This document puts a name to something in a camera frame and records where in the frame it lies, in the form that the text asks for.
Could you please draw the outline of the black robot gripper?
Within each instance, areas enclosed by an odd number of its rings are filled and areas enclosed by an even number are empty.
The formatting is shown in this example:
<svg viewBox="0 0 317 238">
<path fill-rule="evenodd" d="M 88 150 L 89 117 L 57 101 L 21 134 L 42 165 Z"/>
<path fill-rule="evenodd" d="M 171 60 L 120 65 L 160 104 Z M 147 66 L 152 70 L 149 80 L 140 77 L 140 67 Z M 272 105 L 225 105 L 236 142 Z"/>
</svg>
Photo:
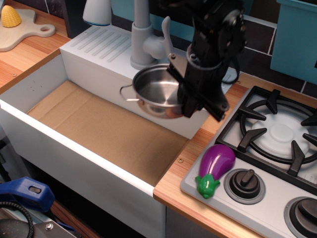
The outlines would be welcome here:
<svg viewBox="0 0 317 238">
<path fill-rule="evenodd" d="M 214 66 L 204 67 L 207 60 L 198 58 L 191 47 L 186 56 L 171 53 L 168 60 L 170 73 L 179 82 L 177 96 L 183 115 L 190 118 L 196 111 L 205 109 L 217 121 L 223 120 L 229 103 L 221 84 L 228 63 L 220 61 Z"/>
</svg>

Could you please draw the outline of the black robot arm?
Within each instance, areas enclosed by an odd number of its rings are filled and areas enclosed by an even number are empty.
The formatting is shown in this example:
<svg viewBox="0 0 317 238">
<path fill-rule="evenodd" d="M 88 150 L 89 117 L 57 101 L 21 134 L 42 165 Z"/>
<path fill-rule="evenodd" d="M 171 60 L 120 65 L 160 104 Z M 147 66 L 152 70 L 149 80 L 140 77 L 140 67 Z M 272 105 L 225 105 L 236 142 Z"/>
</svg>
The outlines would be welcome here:
<svg viewBox="0 0 317 238">
<path fill-rule="evenodd" d="M 245 25 L 241 0 L 160 0 L 162 9 L 178 7 L 192 17 L 194 35 L 186 57 L 170 54 L 168 71 L 179 82 L 182 115 L 206 109 L 221 121 L 229 104 L 221 88 L 230 64 L 240 72 L 237 55 L 244 50 Z"/>
</svg>

